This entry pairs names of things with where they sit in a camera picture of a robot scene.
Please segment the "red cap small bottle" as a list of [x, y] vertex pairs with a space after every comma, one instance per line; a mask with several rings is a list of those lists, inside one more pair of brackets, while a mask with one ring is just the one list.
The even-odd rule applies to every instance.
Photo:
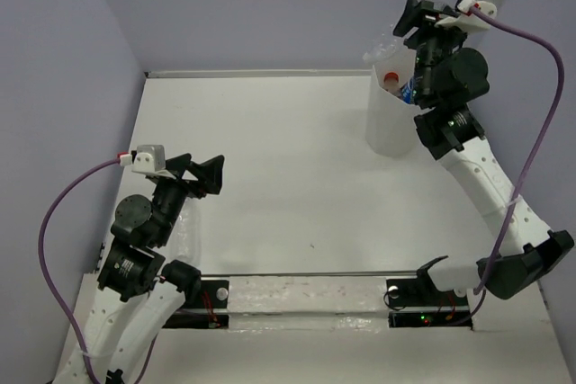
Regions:
[[390, 93], [397, 95], [401, 89], [400, 78], [395, 72], [388, 72], [383, 76], [382, 88]]

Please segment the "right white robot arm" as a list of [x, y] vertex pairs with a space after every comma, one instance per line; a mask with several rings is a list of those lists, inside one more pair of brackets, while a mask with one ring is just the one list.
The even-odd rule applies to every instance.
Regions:
[[[422, 265], [416, 298], [434, 305], [448, 291], [487, 290], [510, 299], [547, 275], [575, 246], [566, 230], [554, 231], [521, 196], [563, 92], [564, 66], [547, 41], [497, 22], [496, 0], [457, 0], [455, 6], [407, 0], [392, 33], [415, 53], [414, 73], [402, 98], [422, 113], [414, 119], [422, 145], [454, 177], [495, 237], [490, 255], [457, 260], [448, 255]], [[547, 49], [557, 66], [553, 104], [515, 182], [491, 152], [484, 128], [468, 104], [490, 90], [480, 51], [465, 47], [469, 34], [496, 27]]]

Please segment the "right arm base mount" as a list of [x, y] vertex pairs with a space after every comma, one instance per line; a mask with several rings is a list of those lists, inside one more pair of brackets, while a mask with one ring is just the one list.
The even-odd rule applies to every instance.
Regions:
[[472, 329], [471, 307], [466, 296], [439, 291], [416, 278], [386, 280], [382, 296], [389, 309], [390, 328], [465, 327]]

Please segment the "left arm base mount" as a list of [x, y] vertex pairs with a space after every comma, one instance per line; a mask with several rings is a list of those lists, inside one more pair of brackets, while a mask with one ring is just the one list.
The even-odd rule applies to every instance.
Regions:
[[163, 325], [165, 329], [217, 330], [229, 327], [230, 282], [202, 280], [198, 292], [184, 302]]

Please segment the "blue label water bottle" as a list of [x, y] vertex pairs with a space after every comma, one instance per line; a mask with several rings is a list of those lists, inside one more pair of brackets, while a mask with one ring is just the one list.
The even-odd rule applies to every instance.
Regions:
[[407, 104], [413, 104], [415, 79], [411, 77], [400, 89], [399, 97]]

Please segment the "clear plastic bag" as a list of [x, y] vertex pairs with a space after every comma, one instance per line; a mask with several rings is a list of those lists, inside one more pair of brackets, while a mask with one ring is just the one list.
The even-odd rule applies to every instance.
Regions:
[[202, 254], [201, 217], [197, 206], [186, 204], [180, 212], [170, 238], [171, 256], [199, 267]]

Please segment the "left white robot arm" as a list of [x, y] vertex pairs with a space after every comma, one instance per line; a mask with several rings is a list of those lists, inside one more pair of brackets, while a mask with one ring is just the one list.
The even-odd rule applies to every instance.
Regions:
[[202, 276], [190, 257], [168, 261], [159, 249], [168, 243], [187, 200], [220, 193], [224, 161], [216, 156], [195, 163], [190, 154], [166, 158], [163, 147], [147, 145], [102, 164], [129, 166], [155, 189], [150, 198], [132, 194], [118, 203], [85, 325], [77, 323], [60, 294], [55, 296], [77, 339], [55, 382], [126, 382], [140, 356], [150, 355], [169, 317], [198, 300]]

